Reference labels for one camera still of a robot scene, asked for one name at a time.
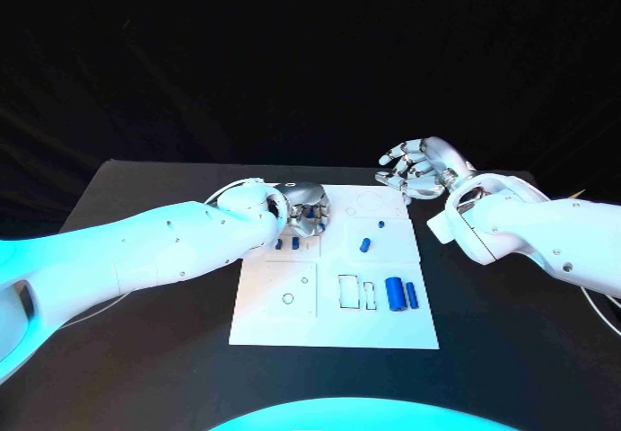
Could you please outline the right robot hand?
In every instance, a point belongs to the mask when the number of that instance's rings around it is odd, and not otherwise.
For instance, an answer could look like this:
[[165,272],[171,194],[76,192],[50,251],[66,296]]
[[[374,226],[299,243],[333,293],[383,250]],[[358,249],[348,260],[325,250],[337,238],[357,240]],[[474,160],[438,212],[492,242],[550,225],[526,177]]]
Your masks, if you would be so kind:
[[403,197],[419,200],[438,198],[474,178],[478,171],[454,146],[430,136],[403,141],[379,158],[389,172],[377,172],[374,180],[394,189]]

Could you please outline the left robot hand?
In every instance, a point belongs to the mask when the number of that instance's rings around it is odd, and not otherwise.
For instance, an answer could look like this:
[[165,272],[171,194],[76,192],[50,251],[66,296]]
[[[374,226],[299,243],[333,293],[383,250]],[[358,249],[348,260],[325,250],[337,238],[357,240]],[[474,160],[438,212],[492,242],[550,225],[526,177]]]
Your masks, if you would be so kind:
[[322,185],[288,182],[275,186],[285,198],[286,225],[299,237],[320,235],[328,225],[330,201]]

